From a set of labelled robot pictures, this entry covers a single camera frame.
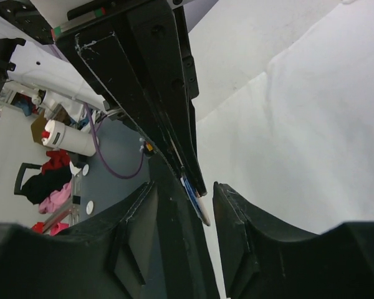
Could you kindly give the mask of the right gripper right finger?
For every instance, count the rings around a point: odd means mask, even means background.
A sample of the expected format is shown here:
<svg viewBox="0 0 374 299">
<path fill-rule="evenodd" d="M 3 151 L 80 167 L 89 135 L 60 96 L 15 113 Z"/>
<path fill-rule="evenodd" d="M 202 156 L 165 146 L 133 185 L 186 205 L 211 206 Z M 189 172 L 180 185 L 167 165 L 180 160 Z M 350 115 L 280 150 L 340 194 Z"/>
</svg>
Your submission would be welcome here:
<svg viewBox="0 0 374 299">
<path fill-rule="evenodd" d="M 220 183 L 213 206 L 229 298 L 374 298 L 374 222 L 313 234 Z"/>
</svg>

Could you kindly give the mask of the white t-shirt with flower print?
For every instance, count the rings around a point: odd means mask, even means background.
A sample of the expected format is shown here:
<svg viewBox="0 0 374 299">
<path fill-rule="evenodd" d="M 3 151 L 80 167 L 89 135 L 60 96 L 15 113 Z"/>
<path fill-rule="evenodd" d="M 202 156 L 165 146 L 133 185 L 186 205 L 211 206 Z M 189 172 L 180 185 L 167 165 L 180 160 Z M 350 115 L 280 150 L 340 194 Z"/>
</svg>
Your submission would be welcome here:
<svg viewBox="0 0 374 299">
<path fill-rule="evenodd" d="M 374 1 L 218 1 L 189 38 L 208 189 L 317 234 L 374 221 Z"/>
</svg>

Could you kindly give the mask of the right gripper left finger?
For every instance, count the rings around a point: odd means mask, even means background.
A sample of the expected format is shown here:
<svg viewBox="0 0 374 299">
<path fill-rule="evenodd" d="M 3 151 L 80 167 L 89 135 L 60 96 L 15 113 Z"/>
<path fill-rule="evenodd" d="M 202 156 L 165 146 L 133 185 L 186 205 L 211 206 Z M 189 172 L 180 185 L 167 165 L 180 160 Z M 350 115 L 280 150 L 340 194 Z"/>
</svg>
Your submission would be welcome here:
<svg viewBox="0 0 374 299">
<path fill-rule="evenodd" d="M 54 236 L 0 224 L 0 298 L 138 298 L 157 205 L 156 185 L 144 183 Z"/>
</svg>

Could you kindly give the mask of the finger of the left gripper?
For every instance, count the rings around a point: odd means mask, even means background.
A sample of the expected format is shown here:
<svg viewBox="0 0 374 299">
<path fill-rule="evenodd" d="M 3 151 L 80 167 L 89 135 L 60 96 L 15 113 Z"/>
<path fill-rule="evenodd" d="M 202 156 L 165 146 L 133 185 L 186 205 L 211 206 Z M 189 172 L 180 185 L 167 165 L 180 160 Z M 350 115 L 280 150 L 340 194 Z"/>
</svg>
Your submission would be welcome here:
<svg viewBox="0 0 374 299">
<path fill-rule="evenodd" d="M 198 163 L 192 100 L 198 80 L 182 7 L 136 6 L 126 18 L 135 43 L 134 66 L 160 132 L 150 139 L 177 176 L 185 175 L 199 196 L 207 193 Z"/>
</svg>

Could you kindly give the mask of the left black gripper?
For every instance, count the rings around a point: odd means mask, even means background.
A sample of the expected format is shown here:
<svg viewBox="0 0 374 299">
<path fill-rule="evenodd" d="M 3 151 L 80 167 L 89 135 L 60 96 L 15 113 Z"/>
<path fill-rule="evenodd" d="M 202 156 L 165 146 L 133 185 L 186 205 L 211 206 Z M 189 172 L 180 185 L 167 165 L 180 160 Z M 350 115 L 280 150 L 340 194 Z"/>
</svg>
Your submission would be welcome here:
<svg viewBox="0 0 374 299">
<path fill-rule="evenodd" d="M 146 1 L 66 1 L 73 8 L 66 8 L 59 1 L 48 1 L 50 10 L 60 9 L 65 19 L 64 24 L 74 21 L 96 9 L 113 12 L 120 8 L 130 8 Z M 181 56 L 192 58 L 184 5 L 188 1 L 168 1 L 173 10 L 178 28 Z M 159 122 L 155 119 L 148 105 L 147 92 L 134 66 L 137 60 L 135 43 L 131 31 L 55 31 L 47 19 L 39 12 L 32 1 L 0 1 L 0 17 L 19 29 L 27 38 L 42 45 L 56 46 L 69 59 L 90 86 L 111 104 L 119 106 L 126 116 L 160 153 L 150 139 L 150 134 L 159 133 Z"/>
</svg>

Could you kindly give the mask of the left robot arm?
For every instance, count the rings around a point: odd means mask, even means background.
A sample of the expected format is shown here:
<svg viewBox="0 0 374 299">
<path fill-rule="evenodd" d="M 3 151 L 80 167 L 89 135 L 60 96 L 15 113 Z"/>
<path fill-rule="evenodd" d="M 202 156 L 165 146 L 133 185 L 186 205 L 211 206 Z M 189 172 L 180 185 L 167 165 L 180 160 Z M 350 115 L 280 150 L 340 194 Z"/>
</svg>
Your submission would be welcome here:
<svg viewBox="0 0 374 299">
<path fill-rule="evenodd" d="M 125 115 L 173 175 L 207 193 L 184 1 L 0 1 L 0 83 L 10 79 Z"/>
</svg>

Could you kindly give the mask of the round orange blue brooch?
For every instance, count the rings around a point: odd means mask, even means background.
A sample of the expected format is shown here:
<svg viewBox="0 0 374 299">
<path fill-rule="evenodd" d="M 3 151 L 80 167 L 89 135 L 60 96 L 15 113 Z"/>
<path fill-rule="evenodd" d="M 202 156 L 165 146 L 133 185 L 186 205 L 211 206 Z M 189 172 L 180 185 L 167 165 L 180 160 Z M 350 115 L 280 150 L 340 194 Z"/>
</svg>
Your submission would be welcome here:
<svg viewBox="0 0 374 299">
<path fill-rule="evenodd" d="M 193 209 L 195 210 L 196 215 L 204 225 L 210 227 L 211 221 L 209 219 L 207 210 L 202 204 L 201 198 L 196 195 L 196 191 L 193 189 L 192 185 L 190 184 L 185 175 L 181 177 L 180 181 L 186 190 L 189 201 Z"/>
</svg>

